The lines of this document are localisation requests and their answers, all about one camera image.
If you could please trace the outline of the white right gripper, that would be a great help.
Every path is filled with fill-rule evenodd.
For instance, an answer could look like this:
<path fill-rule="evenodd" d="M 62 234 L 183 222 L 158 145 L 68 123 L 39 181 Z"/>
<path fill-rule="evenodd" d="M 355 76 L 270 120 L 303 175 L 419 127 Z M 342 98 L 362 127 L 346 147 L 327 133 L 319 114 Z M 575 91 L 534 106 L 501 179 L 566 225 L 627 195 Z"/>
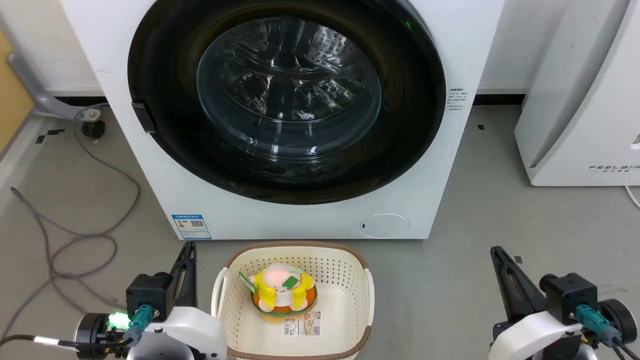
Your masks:
<path fill-rule="evenodd" d="M 489 359 L 542 360 L 546 349 L 559 350 L 560 346 L 569 344 L 566 338 L 578 337 L 577 352 L 569 354 L 568 358 L 585 360 L 586 344 L 581 332 L 583 324 L 576 321 L 575 312 L 568 315 L 573 323 L 565 325 L 550 312 L 544 311 L 546 297 L 505 249 L 494 246 L 490 256 L 507 321 L 493 326 Z"/>

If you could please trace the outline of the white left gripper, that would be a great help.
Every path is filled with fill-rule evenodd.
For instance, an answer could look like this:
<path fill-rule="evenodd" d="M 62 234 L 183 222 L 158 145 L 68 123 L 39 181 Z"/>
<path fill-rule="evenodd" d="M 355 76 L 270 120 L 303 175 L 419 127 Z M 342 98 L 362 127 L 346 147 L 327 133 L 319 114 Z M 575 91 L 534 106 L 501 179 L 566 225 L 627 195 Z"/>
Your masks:
<path fill-rule="evenodd" d="M 176 307 L 165 321 L 151 322 L 140 333 L 137 344 L 130 347 L 129 360 L 226 360 L 228 346 L 222 322 L 197 309 L 197 254 L 193 241 L 180 249 L 171 269 Z"/>

